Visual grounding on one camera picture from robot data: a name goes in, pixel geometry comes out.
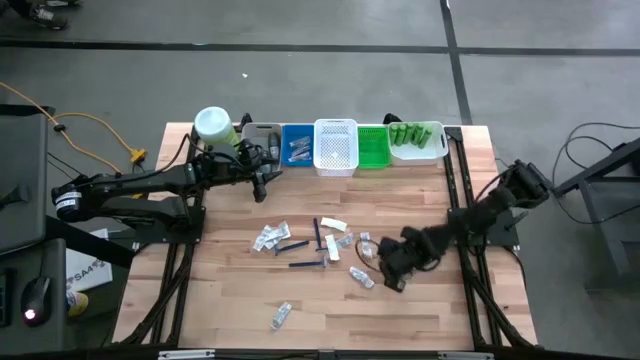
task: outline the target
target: small white package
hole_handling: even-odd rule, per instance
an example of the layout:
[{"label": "small white package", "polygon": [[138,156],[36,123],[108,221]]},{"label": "small white package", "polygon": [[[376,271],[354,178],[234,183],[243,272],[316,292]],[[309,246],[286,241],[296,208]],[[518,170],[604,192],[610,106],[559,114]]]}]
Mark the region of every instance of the small white package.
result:
[{"label": "small white package", "polygon": [[365,259],[373,259],[373,249],[371,248],[371,234],[360,233],[360,239],[362,240],[362,256]]},{"label": "small white package", "polygon": [[324,237],[327,242],[327,251],[329,251],[329,260],[338,261],[340,260],[340,253],[338,252],[338,246],[336,245],[336,240],[333,235],[329,234]]},{"label": "small white package", "polygon": [[349,246],[352,241],[353,241],[353,233],[348,233],[347,236],[336,241],[336,245],[338,246],[338,249],[342,249],[345,246]]},{"label": "small white package", "polygon": [[271,234],[272,231],[273,231],[273,228],[271,226],[265,225],[260,235],[258,235],[258,237],[256,238],[256,242],[253,244],[253,249],[255,251],[262,250],[262,248],[264,247],[264,244],[267,242],[267,238],[269,237],[269,234]]},{"label": "small white package", "polygon": [[373,280],[371,280],[371,278],[369,277],[369,274],[367,274],[366,272],[356,267],[353,267],[353,266],[350,267],[349,273],[354,279],[358,280],[367,289],[371,289],[373,285],[376,284],[375,282],[373,282]]},{"label": "small white package", "polygon": [[271,233],[267,236],[267,241],[265,241],[264,246],[267,249],[272,249],[280,240],[287,239],[291,237],[291,231],[289,231],[289,224],[286,221],[283,221],[278,225],[277,228],[273,229]]},{"label": "small white package", "polygon": [[322,218],[322,221],[320,222],[320,225],[322,226],[328,226],[330,228],[334,228],[336,230],[340,230],[342,232],[347,231],[347,223],[342,222],[340,220],[336,220],[336,219],[331,219],[331,218]]},{"label": "small white package", "polygon": [[280,305],[278,311],[273,316],[273,320],[271,320],[272,329],[280,329],[280,327],[284,323],[284,320],[287,318],[287,315],[289,315],[289,312],[291,312],[291,308],[292,306],[288,302],[284,302],[282,305]]}]

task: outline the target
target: wooden table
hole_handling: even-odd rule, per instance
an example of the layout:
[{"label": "wooden table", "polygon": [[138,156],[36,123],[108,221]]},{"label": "wooden table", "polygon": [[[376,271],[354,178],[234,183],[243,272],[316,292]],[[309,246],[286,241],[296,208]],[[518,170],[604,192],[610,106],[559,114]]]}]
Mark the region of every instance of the wooden table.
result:
[{"label": "wooden table", "polygon": [[[171,159],[191,126],[167,124],[157,167]],[[463,134],[477,194],[497,174],[489,131],[484,126],[466,126]],[[459,176],[455,147],[451,150]],[[313,168],[284,168],[284,174],[267,185],[268,196],[262,204],[254,203],[250,184],[212,188],[206,193],[205,231],[193,259],[180,346],[472,349],[459,260],[453,248],[435,271],[416,274],[401,294],[382,285],[380,274],[369,271],[377,283],[371,290],[350,277],[350,266],[366,269],[353,245],[340,250],[340,261],[326,269],[288,268],[290,262],[319,259],[314,217],[342,220],[349,224],[349,231],[368,231],[376,241],[383,235],[399,239],[403,226],[444,223],[450,207],[444,173],[442,162],[359,170],[353,178],[322,178]],[[461,188],[459,177],[457,184]],[[458,196],[464,206],[464,194]],[[270,251],[250,250],[266,224],[283,220],[290,226],[292,240],[313,240],[311,245],[277,257]],[[321,228],[321,235],[329,233],[341,235]],[[167,248],[152,245],[134,259],[114,341],[129,335],[156,300]],[[535,342],[518,263],[501,248],[489,248],[487,259],[497,303],[520,333]],[[271,319],[284,301],[293,310],[282,328],[273,331]],[[478,308],[489,341],[486,312],[484,306]],[[172,314],[167,311],[165,334]]]}]

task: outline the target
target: computer mouse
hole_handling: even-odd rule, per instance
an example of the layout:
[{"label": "computer mouse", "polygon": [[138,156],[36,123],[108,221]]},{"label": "computer mouse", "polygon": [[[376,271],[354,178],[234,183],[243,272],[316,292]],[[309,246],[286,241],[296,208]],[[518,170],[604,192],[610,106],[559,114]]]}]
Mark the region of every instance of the computer mouse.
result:
[{"label": "computer mouse", "polygon": [[27,283],[20,300],[22,319],[27,326],[39,326],[51,316],[51,278],[39,276]]}]

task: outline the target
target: small packet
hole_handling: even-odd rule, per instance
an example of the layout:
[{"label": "small packet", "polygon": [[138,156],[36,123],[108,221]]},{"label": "small packet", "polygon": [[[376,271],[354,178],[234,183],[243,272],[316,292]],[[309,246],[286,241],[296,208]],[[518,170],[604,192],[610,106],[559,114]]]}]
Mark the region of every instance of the small packet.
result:
[{"label": "small packet", "polygon": [[289,146],[291,146],[292,148],[297,148],[297,147],[302,147],[307,145],[311,145],[311,137],[309,136],[301,137],[300,139],[291,141],[289,143]]},{"label": "small packet", "polygon": [[330,228],[334,228],[336,230],[340,230],[342,232],[347,231],[347,223],[342,222],[340,220],[336,220],[336,219],[331,219],[331,218],[322,218],[322,221],[320,222],[320,225],[322,226],[328,226]]},{"label": "small packet", "polygon": [[267,237],[267,241],[278,239],[278,238],[282,240],[282,239],[287,239],[289,237],[291,237],[291,231],[289,231],[289,224],[287,224],[286,221],[283,221],[280,223],[280,225],[278,225],[277,228],[271,231],[271,233]]},{"label": "small packet", "polygon": [[289,162],[306,161],[306,160],[311,160],[311,153],[309,153],[308,151],[289,158]]},{"label": "small packet", "polygon": [[360,239],[362,240],[362,256],[366,259],[373,259],[373,249],[371,248],[371,234],[368,232],[360,233]]},{"label": "small packet", "polygon": [[309,152],[309,150],[311,150],[311,146],[310,145],[302,146],[302,147],[299,147],[299,148],[293,150],[293,152],[291,153],[291,156],[295,157],[296,155],[300,155],[302,153]]},{"label": "small packet", "polygon": [[338,252],[338,246],[336,245],[336,240],[333,235],[329,234],[324,237],[324,240],[327,242],[327,251],[329,252],[329,260],[338,261],[340,260],[340,253]]},{"label": "small packet", "polygon": [[265,225],[260,235],[258,235],[258,237],[256,238],[256,242],[253,244],[253,249],[256,251],[262,250],[265,243],[267,242],[267,238],[269,237],[269,234],[271,234],[272,231],[273,231],[273,228],[271,226]]},{"label": "small packet", "polygon": [[338,249],[342,249],[343,247],[349,246],[353,241],[353,237],[354,237],[353,233],[348,233],[347,236],[336,241],[336,245],[338,246]]},{"label": "small packet", "polygon": [[371,289],[373,285],[376,284],[375,282],[373,282],[373,280],[371,280],[371,278],[369,277],[369,274],[367,274],[366,272],[356,267],[353,267],[353,266],[350,267],[349,273],[351,274],[351,277],[358,280],[367,289]]},{"label": "small packet", "polygon": [[289,315],[289,312],[291,312],[291,308],[292,306],[288,302],[284,302],[282,305],[280,305],[280,308],[278,308],[278,311],[273,316],[273,320],[271,320],[272,329],[280,329],[280,327],[284,323],[284,320],[287,318],[287,315]]}]

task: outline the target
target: concrete floor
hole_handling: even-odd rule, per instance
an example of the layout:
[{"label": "concrete floor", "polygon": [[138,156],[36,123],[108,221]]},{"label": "concrete floor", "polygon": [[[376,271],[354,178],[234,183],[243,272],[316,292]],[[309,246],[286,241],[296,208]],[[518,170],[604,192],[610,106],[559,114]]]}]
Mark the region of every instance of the concrete floor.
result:
[{"label": "concrete floor", "polygon": [[[450,0],[450,6],[460,46],[640,48],[640,5],[635,2]],[[86,0],[82,8],[67,13],[71,28],[60,33],[34,29],[5,14],[0,36],[447,44],[438,0]],[[496,153],[507,163],[531,161],[550,176],[558,149],[576,125],[640,124],[638,57],[462,56],[461,64],[473,123],[490,127]],[[407,120],[461,123],[448,55],[0,48],[0,79],[58,112],[103,117],[128,142],[150,151],[147,167],[156,161],[164,123],[191,121],[209,105],[226,108],[237,120],[250,112],[264,122],[348,117],[378,123],[385,113],[394,112]],[[2,91],[0,102],[20,103]],[[66,123],[79,145],[128,168],[126,152],[99,124],[82,119]],[[611,146],[639,133],[584,131]],[[86,173],[109,170],[71,151],[54,133],[49,134],[49,149]],[[572,151],[584,164],[606,154],[591,142],[577,141]],[[557,178],[578,170],[563,159]],[[48,176],[50,186],[66,181],[55,169],[49,169]],[[582,200],[573,195],[566,200],[568,209],[587,219]],[[104,221],[82,226],[104,224],[117,227]],[[589,295],[583,289],[606,266],[593,227],[573,223],[549,201],[530,212],[518,233],[540,343],[555,350],[639,357],[640,296]],[[95,345],[104,337],[116,302],[113,290],[123,284],[124,275],[108,290],[96,290],[102,291],[95,296],[98,315],[86,322],[93,325],[79,346]]]}]

